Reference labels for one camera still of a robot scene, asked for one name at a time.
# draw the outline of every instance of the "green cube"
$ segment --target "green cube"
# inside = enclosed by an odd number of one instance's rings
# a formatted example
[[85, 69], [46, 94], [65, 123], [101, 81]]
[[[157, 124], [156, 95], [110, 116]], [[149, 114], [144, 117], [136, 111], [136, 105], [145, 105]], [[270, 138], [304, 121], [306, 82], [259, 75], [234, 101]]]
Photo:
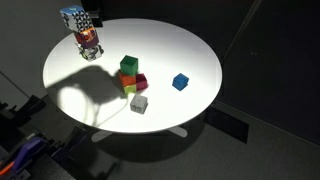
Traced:
[[135, 93], [135, 92], [137, 92], [137, 86], [135, 84], [124, 87], [125, 94]]
[[138, 72], [138, 58], [126, 55], [120, 62], [120, 69], [125, 75], [136, 75]]

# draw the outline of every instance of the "colorful object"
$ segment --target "colorful object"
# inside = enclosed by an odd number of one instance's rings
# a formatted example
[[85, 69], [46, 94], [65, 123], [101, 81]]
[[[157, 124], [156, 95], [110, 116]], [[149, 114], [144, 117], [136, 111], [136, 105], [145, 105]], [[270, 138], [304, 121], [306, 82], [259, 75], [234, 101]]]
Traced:
[[135, 84], [124, 87], [124, 93], [125, 94], [135, 93], [135, 92], [137, 92], [137, 87], [136, 87]]
[[148, 106], [148, 98], [135, 94], [131, 103], [130, 103], [130, 109], [131, 111], [144, 114], [146, 111], [146, 108]]
[[180, 73], [173, 79], [172, 86], [181, 91], [188, 85], [188, 82], [189, 78]]
[[136, 75], [138, 72], [138, 58], [126, 55], [120, 62], [120, 69], [123, 74]]
[[119, 71], [119, 77], [123, 87], [134, 85], [136, 83], [136, 76], [128, 76]]
[[61, 9], [60, 14], [65, 25], [74, 31], [79, 54], [88, 61], [101, 57], [103, 50], [89, 14], [76, 5]]
[[72, 31], [82, 32], [92, 28], [91, 18], [80, 6], [70, 6], [60, 10], [64, 24]]
[[147, 78], [144, 76], [143, 73], [136, 75], [136, 85], [137, 91], [146, 89], [148, 87]]

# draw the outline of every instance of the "round white table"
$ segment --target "round white table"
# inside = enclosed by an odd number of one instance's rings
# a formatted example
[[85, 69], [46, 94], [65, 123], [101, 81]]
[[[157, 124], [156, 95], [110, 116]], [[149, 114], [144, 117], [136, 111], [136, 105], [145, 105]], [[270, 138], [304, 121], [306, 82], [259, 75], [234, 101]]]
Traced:
[[[112, 133], [150, 133], [177, 127], [204, 111], [221, 86], [220, 62], [193, 33], [172, 24], [146, 19], [118, 19], [96, 28], [102, 57], [81, 57], [70, 34], [51, 51], [43, 70], [49, 97], [67, 115]], [[118, 71], [125, 55], [139, 59], [149, 87], [145, 113], [130, 110], [134, 94], [119, 87]], [[189, 78], [182, 91], [172, 86], [179, 73]]]

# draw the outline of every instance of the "table leg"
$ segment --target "table leg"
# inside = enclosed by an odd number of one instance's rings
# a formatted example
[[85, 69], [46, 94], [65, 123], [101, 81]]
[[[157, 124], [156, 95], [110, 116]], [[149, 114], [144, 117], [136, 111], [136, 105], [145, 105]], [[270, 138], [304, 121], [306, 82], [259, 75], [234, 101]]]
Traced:
[[109, 131], [99, 131], [99, 132], [92, 135], [91, 140], [93, 142], [99, 142], [102, 139], [110, 136], [111, 134], [112, 134], [112, 132], [109, 132]]
[[188, 132], [187, 132], [185, 129], [179, 127], [179, 126], [170, 128], [170, 129], [168, 129], [168, 130], [171, 131], [172, 133], [180, 136], [180, 137], [183, 137], [183, 138], [184, 138], [184, 137], [187, 137], [187, 135], [188, 135]]

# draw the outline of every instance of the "toy block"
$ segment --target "toy block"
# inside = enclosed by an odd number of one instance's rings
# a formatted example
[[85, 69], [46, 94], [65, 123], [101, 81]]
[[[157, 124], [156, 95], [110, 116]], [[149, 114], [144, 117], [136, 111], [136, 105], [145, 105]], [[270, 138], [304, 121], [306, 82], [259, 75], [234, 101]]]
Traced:
[[88, 61], [93, 61], [103, 54], [103, 50], [100, 45], [93, 46], [92, 48], [84, 49], [78, 44], [78, 49], [82, 57]]
[[188, 82], [189, 78], [180, 73], [176, 77], [174, 77], [172, 86], [181, 91], [188, 85]]
[[136, 84], [136, 76], [128, 76], [119, 70], [119, 78], [123, 87]]
[[80, 33], [74, 32], [74, 36], [84, 49], [91, 48], [99, 43], [99, 38], [94, 28], [87, 29]]
[[137, 91], [146, 89], [148, 87], [147, 78], [144, 76], [143, 73], [136, 75], [136, 85], [137, 85]]
[[130, 103], [130, 109], [131, 111], [144, 114], [146, 111], [146, 108], [148, 106], [148, 98], [135, 94], [131, 103]]
[[82, 32], [92, 28], [91, 18], [80, 6], [70, 6], [60, 10], [64, 24], [71, 30]]
[[120, 62], [120, 69], [123, 74], [136, 75], [138, 72], [138, 58], [126, 55]]
[[135, 92], [137, 92], [137, 87], [135, 84], [124, 87], [125, 94], [135, 93]]

